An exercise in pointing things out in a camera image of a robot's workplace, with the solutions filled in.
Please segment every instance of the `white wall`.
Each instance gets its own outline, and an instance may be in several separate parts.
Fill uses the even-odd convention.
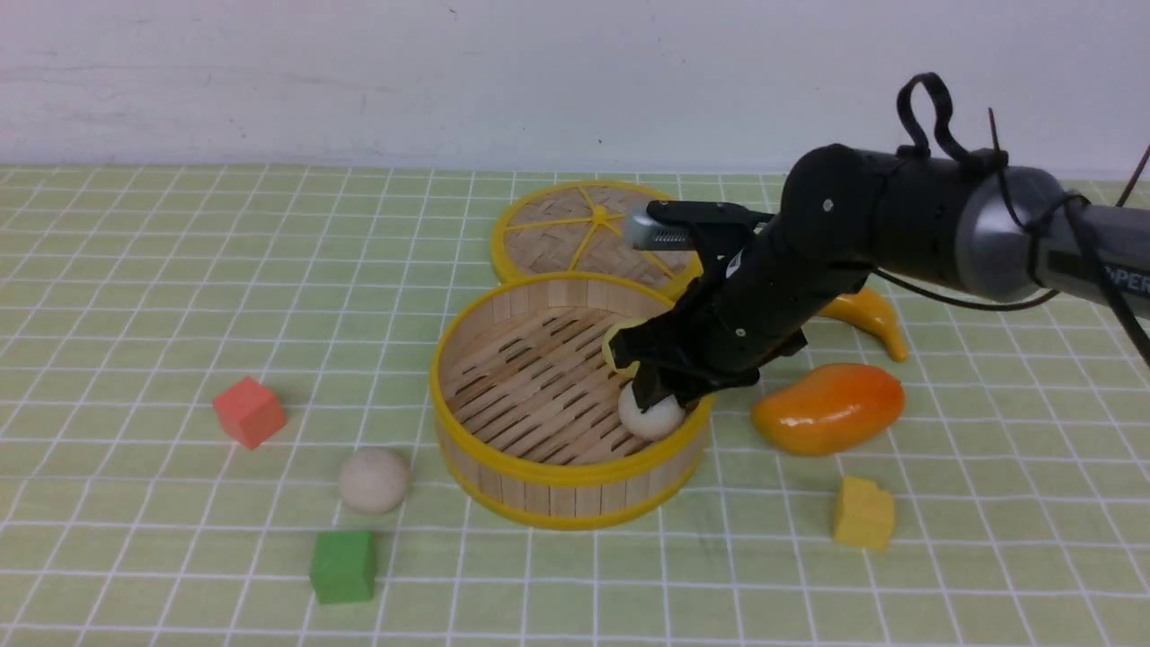
[[[0,162],[785,170],[935,70],[967,146],[1125,176],[1148,69],[1147,0],[0,0]]]

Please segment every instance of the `wooden ball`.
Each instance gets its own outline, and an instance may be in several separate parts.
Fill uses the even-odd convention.
[[[643,440],[654,441],[667,438],[683,423],[687,413],[675,396],[667,396],[646,413],[639,411],[635,402],[634,383],[627,383],[619,394],[619,422],[631,434]]]
[[[382,515],[404,501],[409,480],[411,468],[398,452],[365,447],[339,470],[339,499],[356,513]]]

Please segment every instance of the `bamboo steamer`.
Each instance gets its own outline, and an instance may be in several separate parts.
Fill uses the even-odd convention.
[[[452,321],[430,370],[448,471],[513,522],[593,530],[673,496],[703,457],[712,399],[669,437],[647,442],[619,423],[626,378],[607,369],[603,336],[670,299],[618,276],[565,271],[491,290]]]
[[[491,263],[500,282],[554,271],[628,278],[672,299],[703,272],[695,252],[636,251],[623,244],[627,211],[669,195],[639,184],[589,179],[523,195],[496,219]]]

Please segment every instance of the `green cube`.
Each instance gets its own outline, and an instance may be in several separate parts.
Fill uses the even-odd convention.
[[[370,532],[321,532],[308,577],[320,604],[365,602],[375,594],[375,569]]]

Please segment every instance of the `red cube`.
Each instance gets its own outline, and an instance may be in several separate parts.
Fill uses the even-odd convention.
[[[255,449],[288,424],[276,394],[252,378],[232,385],[212,407],[224,433],[247,449]]]

